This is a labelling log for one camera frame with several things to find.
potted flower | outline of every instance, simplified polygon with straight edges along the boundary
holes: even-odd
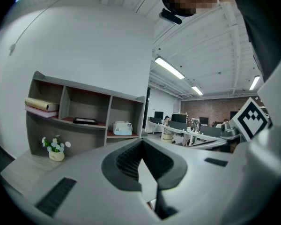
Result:
[[[67,147],[70,147],[71,144],[69,142],[65,142],[65,144],[60,142],[60,136],[56,135],[52,139],[52,143],[50,143],[46,137],[43,137],[42,139],[42,144],[43,147],[46,147],[48,152],[49,152],[49,158],[61,162],[65,158],[64,150],[65,150],[65,145]]]

bookshelf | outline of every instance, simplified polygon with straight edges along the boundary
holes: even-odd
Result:
[[[59,103],[58,116],[44,118],[26,111],[27,137],[32,155],[39,155],[43,137],[60,135],[71,143],[70,157],[115,141],[141,136],[145,97],[134,97],[99,87],[49,77],[36,71],[28,97]],[[73,123],[74,117],[93,118],[97,125]],[[131,136],[114,135],[115,121],[129,121]]]

brick wall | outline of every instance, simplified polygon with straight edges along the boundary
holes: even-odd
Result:
[[[236,97],[228,99],[212,99],[212,100],[197,100],[197,101],[181,101],[181,113],[187,113],[188,118],[209,118],[208,123],[211,124],[215,121],[223,121],[224,119],[230,120],[230,111],[238,112],[239,109],[245,104],[249,97]]]

white wall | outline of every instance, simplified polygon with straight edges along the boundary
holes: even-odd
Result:
[[[174,105],[177,105],[176,107],[180,108],[179,103],[180,101],[177,98],[174,98],[173,96],[168,95],[165,92],[151,88],[147,118],[154,117],[155,112],[163,112],[163,119],[165,118],[165,116],[171,117],[173,112],[180,111],[174,111]],[[152,133],[153,128],[154,126],[146,123],[145,131],[147,133]],[[159,127],[154,130],[154,132],[161,131],[162,129]]]
[[[61,0],[30,8],[0,31],[0,145],[18,157],[28,147],[24,99],[36,70],[134,96],[148,86],[154,24],[120,7]]]

flower pot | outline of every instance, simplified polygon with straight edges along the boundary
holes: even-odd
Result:
[[[64,152],[49,152],[49,158],[56,161],[56,162],[61,162],[65,158]]]

